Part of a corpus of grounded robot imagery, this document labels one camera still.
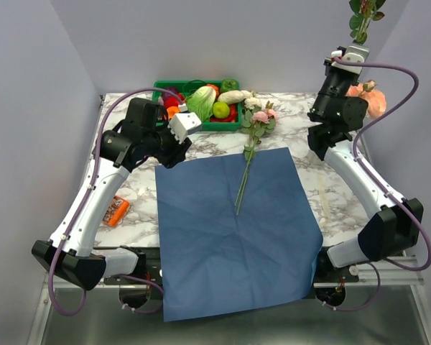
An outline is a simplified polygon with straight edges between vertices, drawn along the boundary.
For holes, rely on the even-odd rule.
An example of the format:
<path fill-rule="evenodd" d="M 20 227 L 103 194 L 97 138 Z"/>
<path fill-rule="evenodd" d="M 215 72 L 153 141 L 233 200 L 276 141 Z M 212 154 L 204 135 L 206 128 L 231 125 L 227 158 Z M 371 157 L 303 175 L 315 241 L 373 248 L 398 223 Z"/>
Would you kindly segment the peach artificial rose stem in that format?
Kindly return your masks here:
<path fill-rule="evenodd" d="M 359 97 L 368 103 L 367 117 L 370 119 L 378 119 L 386 111 L 385 95 L 376 87 L 374 80 L 368 80 L 351 86 L 346 93 L 349 97 Z"/>

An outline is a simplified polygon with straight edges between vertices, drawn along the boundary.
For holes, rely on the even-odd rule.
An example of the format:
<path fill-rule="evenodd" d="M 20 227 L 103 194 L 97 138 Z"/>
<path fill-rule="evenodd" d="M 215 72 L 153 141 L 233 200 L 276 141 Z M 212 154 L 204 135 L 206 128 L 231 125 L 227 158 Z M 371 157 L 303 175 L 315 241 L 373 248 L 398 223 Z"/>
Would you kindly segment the pink artificial flower bouquet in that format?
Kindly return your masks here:
<path fill-rule="evenodd" d="M 241 204 L 249 177 L 249 169 L 251 161 L 256 156 L 256 149 L 261 144 L 261 138 L 274 131 L 277 122 L 277 113 L 271 101 L 267 101 L 263 108 L 260 106 L 253 106 L 251 109 L 242 110 L 241 131 L 248 134 L 248 140 L 243 150 L 246 167 L 236 196 L 236 215 L 239 215 L 241 210 Z"/>

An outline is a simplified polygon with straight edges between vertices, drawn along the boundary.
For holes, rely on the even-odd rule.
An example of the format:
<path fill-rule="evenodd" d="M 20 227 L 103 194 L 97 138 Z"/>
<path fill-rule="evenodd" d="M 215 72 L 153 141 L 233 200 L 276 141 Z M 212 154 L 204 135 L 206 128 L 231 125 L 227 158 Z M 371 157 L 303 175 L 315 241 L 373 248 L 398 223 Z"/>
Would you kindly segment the beige printed ribbon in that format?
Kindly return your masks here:
<path fill-rule="evenodd" d="M 331 223 L 332 214 L 330 212 L 330 206 L 325 192 L 325 181 L 323 176 L 318 172 L 316 173 L 316 178 L 318 182 L 318 195 L 320 197 L 320 205 L 324 217 L 324 220 L 320 221 L 320 225 L 324 228 L 328 228 Z"/>

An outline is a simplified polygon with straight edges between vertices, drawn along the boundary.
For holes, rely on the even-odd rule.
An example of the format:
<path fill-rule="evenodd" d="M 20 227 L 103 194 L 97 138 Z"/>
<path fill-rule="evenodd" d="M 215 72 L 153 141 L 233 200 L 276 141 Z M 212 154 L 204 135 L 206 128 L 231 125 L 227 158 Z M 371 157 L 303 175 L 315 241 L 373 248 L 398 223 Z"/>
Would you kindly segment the pink artificial rose stem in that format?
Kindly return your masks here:
<path fill-rule="evenodd" d="M 350 0 L 348 2 L 353 15 L 349 20 L 350 36 L 353 42 L 363 45 L 368 37 L 370 23 L 385 17 L 381 11 L 385 0 Z"/>

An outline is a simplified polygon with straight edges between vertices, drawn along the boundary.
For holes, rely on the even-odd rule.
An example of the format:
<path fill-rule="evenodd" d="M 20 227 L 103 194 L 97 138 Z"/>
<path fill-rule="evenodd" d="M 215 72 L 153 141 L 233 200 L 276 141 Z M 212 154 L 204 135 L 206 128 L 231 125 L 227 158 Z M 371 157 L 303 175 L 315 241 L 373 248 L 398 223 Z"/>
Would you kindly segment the blue wrapping paper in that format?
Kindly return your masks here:
<path fill-rule="evenodd" d="M 290 303 L 323 244 L 287 148 L 156 167 L 164 320 Z"/>

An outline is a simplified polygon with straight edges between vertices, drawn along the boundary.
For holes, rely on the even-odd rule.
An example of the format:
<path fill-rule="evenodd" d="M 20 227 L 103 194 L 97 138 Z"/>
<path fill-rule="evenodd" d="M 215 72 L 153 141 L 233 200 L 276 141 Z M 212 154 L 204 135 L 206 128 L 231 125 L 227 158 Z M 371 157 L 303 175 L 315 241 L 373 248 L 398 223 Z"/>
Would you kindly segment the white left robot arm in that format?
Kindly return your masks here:
<path fill-rule="evenodd" d="M 144 278 L 145 256 L 138 249 L 94 250 L 94 240 L 118 189 L 134 169 L 153 157 L 165 168 L 185 160 L 190 134 L 202 122 L 181 110 L 170 120 L 157 102 L 133 98 L 125 118 L 101 134 L 87 175 L 72 206 L 47 241 L 37 240 L 33 257 L 53 275 L 84 290 L 104 277 L 121 275 L 130 284 Z"/>

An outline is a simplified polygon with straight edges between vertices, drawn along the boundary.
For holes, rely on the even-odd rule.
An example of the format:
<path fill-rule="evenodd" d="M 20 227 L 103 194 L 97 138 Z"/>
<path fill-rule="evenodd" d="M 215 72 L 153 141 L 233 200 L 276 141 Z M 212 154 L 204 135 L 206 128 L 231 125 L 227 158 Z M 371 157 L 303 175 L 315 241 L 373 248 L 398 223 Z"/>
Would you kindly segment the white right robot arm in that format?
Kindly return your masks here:
<path fill-rule="evenodd" d="M 416 245 L 424 208 L 418 199 L 406 199 L 393 189 L 358 151 L 351 132 L 362 128 L 368 103 L 346 94 L 358 74 L 331 58 L 324 65 L 325 81 L 307 114 L 314 122 L 308 145 L 340 175 L 369 218 L 358 235 L 324 250 L 316 273 L 330 282 L 342 267 L 378 262 Z"/>

